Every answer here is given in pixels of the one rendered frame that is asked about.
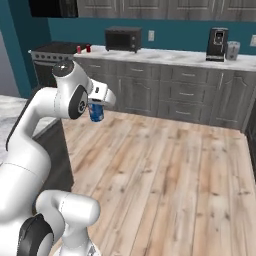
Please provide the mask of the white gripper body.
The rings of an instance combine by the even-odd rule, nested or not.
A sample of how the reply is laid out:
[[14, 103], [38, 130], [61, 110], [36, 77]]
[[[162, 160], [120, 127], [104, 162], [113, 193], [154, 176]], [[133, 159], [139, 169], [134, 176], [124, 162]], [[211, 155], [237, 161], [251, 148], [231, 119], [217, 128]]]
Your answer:
[[102, 106], [114, 106], [116, 96], [107, 87], [96, 87], [95, 90], [88, 96], [88, 102]]

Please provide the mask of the blue soda can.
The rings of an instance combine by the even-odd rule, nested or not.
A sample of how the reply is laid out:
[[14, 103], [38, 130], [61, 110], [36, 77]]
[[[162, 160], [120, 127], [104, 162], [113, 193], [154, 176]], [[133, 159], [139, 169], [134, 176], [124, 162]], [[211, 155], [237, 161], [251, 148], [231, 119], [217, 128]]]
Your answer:
[[90, 119], [93, 122], [100, 122], [104, 119], [104, 111], [101, 105], [89, 104], [88, 108], [89, 108]]

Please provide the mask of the black stove with oven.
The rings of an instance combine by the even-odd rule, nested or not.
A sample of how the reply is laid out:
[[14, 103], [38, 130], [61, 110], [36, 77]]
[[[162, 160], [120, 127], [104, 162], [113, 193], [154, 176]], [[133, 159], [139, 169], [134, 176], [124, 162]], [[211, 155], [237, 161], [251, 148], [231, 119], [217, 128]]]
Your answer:
[[37, 78], [37, 86], [32, 90], [33, 93], [43, 87], [56, 88], [56, 81], [52, 75], [53, 66], [63, 60], [73, 60], [77, 47], [84, 50], [86, 43], [53, 41], [28, 51]]

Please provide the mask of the dark kitchen island cupboard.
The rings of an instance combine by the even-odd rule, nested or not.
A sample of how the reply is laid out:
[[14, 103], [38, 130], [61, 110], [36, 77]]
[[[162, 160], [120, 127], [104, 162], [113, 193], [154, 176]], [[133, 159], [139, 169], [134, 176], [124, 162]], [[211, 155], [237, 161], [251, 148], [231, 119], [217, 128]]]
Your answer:
[[44, 132], [36, 135], [34, 140], [47, 151], [51, 159], [51, 170], [41, 192], [44, 190], [71, 191], [74, 179], [62, 122], [55, 120]]

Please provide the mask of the black microwave oven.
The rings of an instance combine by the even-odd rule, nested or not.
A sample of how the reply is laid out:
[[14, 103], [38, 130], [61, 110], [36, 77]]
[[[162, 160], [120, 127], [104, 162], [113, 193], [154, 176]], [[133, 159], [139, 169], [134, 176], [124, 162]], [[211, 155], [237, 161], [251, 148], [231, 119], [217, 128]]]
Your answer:
[[105, 29], [105, 48], [137, 52], [141, 49], [141, 27], [112, 26]]

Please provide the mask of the grey base cupboard run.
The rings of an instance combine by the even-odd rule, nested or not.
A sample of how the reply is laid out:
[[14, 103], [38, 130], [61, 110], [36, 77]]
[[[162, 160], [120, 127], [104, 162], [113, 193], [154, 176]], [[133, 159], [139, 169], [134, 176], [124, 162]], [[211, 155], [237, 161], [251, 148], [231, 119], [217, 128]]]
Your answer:
[[246, 128], [256, 72], [146, 62], [75, 59], [116, 95], [115, 111], [237, 130]]

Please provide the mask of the black extractor hood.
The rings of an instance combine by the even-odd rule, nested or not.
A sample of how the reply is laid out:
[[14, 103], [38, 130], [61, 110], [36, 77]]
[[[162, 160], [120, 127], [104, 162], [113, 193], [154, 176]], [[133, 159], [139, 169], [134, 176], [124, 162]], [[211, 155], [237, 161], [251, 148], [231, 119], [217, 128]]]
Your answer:
[[77, 0], [28, 0], [33, 17], [77, 18]]

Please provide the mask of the black coffee machine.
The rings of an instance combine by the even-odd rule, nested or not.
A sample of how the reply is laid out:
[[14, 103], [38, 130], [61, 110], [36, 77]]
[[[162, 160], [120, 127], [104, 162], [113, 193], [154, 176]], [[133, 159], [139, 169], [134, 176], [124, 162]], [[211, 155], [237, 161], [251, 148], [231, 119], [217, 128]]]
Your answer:
[[223, 62], [226, 52], [229, 30], [227, 28], [213, 27], [210, 29], [206, 60]]

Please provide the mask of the grey toaster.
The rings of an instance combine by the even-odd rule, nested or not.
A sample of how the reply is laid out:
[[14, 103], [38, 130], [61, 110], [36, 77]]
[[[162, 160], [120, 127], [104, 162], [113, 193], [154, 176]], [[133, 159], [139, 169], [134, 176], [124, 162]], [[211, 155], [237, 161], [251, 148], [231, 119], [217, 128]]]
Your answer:
[[227, 60], [236, 60], [240, 50], [240, 43], [237, 41], [229, 41], [227, 43], [227, 49], [225, 57]]

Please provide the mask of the dark side cupboard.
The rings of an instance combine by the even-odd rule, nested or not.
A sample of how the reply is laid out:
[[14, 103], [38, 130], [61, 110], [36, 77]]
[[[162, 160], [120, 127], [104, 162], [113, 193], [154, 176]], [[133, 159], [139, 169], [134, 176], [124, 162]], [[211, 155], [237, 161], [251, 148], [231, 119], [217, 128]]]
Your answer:
[[247, 137], [254, 177], [256, 179], [256, 101], [252, 108], [245, 135]]

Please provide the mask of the grey wall cupboard run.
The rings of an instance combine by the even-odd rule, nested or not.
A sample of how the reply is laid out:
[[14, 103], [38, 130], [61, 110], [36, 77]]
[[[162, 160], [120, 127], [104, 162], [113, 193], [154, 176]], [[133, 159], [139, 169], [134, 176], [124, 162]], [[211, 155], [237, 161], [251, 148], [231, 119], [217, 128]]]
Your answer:
[[256, 22], [256, 0], [77, 0], [80, 17]]

